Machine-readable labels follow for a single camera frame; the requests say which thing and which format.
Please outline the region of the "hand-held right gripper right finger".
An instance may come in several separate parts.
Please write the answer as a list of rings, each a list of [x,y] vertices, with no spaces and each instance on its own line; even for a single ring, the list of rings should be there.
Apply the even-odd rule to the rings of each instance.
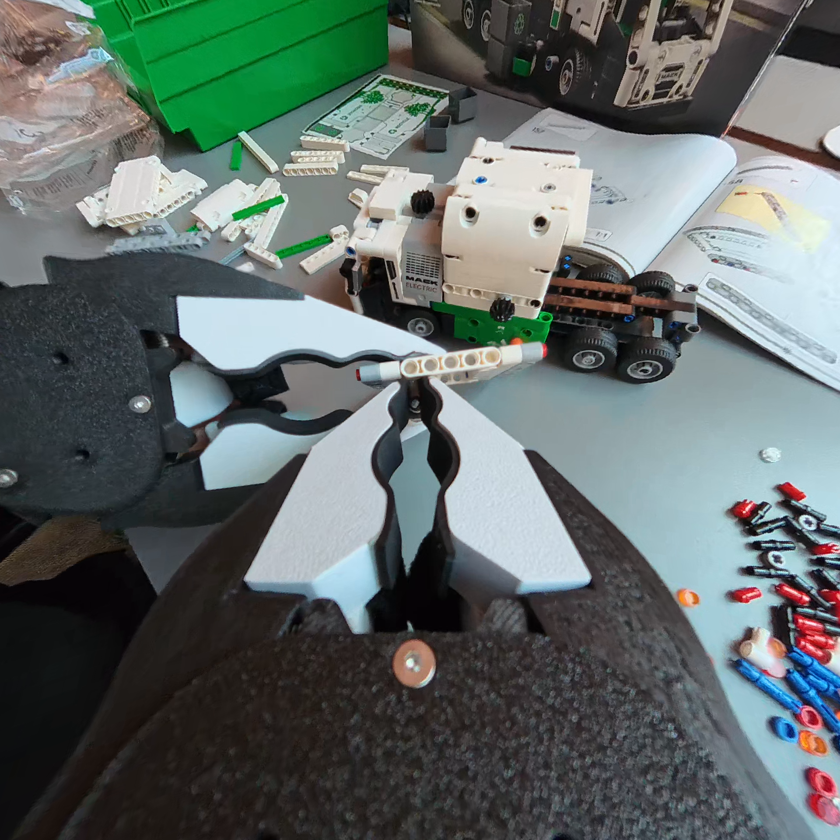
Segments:
[[[486,607],[501,596],[570,591],[592,575],[526,450],[440,380],[423,384],[427,461],[440,489],[438,594]]]

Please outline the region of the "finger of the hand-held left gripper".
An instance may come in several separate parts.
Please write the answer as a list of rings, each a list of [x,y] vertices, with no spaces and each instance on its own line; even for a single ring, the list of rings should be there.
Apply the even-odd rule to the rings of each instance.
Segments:
[[[424,338],[319,299],[177,297],[180,337],[214,369],[243,374],[275,361],[344,364],[441,354]]]
[[[199,456],[205,490],[265,483],[296,455],[312,446],[352,414],[339,409],[321,417],[292,411],[236,411],[205,425],[209,443]]]

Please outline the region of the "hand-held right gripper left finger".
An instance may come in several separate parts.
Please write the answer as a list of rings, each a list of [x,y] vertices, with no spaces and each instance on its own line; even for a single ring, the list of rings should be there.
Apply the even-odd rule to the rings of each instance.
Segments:
[[[258,592],[336,602],[352,632],[403,566],[389,482],[403,461],[406,393],[393,383],[316,443],[245,574]]]

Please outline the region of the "white lego panel assembly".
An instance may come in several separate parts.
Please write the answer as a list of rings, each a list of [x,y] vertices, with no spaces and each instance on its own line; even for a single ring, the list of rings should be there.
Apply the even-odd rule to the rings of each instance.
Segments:
[[[404,360],[363,364],[357,381],[371,387],[392,382],[437,379],[448,385],[486,381],[542,361],[548,352],[544,343],[512,343],[502,347],[470,347],[439,355],[414,355]]]

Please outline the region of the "grey lego beam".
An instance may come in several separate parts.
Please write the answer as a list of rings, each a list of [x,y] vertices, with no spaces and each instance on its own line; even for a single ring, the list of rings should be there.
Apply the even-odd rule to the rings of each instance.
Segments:
[[[174,234],[145,234],[119,238],[104,249],[105,256],[140,253],[190,254],[202,249],[211,238],[203,230]]]

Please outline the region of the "pile of white lego pieces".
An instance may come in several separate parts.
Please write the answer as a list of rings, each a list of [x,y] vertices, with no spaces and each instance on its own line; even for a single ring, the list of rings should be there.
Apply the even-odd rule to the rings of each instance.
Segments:
[[[276,178],[259,185],[234,179],[201,198],[206,189],[199,176],[170,171],[157,156],[148,156],[118,164],[110,184],[83,197],[76,208],[92,228],[120,228],[127,237],[196,230],[210,232],[211,237],[219,233],[229,243],[244,237],[239,249],[223,259],[225,265],[246,256],[278,270],[283,257],[319,245],[318,258],[324,265],[329,248],[341,249],[348,237],[345,227],[335,227],[306,244],[273,249],[272,240],[290,204]]]

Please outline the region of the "white lego truck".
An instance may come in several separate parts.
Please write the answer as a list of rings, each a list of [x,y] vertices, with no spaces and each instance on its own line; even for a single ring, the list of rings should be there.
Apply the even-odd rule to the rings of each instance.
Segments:
[[[477,346],[556,335],[565,367],[629,384],[670,376],[700,332],[696,287],[573,267],[592,187],[573,153],[478,139],[451,184],[395,167],[371,179],[340,269],[361,315]]]

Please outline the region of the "pile of small lego pins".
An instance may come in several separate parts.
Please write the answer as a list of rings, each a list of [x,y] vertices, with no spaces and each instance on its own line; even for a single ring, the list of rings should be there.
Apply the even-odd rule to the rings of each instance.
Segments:
[[[751,564],[732,604],[764,605],[764,626],[735,643],[731,666],[782,709],[768,729],[792,744],[806,809],[838,826],[839,548],[838,522],[785,481],[775,501],[743,499],[730,509]]]

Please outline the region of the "lego set box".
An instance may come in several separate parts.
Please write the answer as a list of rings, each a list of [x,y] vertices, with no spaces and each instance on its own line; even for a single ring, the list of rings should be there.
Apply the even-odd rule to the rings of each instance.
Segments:
[[[637,133],[722,136],[810,2],[411,2],[415,68]]]

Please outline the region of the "green sticker sheet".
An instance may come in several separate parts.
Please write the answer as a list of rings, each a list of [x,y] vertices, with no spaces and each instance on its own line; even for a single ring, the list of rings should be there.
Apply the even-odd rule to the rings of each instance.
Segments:
[[[311,123],[304,134],[344,141],[352,150],[384,161],[447,105],[445,89],[380,75]]]

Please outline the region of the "green plastic bin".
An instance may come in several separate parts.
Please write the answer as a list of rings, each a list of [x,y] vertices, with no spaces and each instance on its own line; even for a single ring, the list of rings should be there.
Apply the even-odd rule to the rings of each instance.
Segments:
[[[90,1],[132,94],[207,151],[383,66],[386,1]]]

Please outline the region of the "clear plastic bag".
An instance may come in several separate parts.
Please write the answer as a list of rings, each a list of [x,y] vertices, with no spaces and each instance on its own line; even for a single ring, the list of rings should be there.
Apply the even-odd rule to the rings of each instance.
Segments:
[[[161,155],[84,2],[1,2],[1,186],[24,214],[70,208],[122,161]]]

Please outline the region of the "instruction booklet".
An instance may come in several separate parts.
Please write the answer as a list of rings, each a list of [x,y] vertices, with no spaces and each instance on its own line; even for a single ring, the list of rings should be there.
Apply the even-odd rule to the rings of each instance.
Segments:
[[[725,141],[638,134],[536,113],[508,147],[578,154],[593,172],[582,265],[664,270],[761,348],[839,388],[839,181],[778,155],[737,163]]]

